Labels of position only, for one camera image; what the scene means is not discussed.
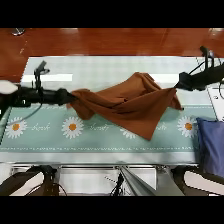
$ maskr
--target cloth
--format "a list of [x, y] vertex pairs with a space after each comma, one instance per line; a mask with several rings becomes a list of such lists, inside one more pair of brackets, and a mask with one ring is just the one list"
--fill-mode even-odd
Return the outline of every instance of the cloth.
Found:
[[197, 118], [200, 166], [204, 172], [224, 177], [224, 123]]
[[168, 106], [182, 110], [176, 89], [161, 89], [147, 73], [136, 72], [126, 81], [97, 93], [81, 89], [72, 94], [78, 99], [68, 108], [73, 107], [83, 120], [97, 113], [148, 140]]

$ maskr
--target wooden floor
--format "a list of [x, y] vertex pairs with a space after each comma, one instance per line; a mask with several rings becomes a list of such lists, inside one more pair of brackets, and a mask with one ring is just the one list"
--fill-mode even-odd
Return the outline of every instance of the wooden floor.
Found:
[[0, 79], [19, 82], [29, 56], [201, 56], [204, 45], [224, 57], [223, 28], [27, 28], [21, 36], [0, 29]]

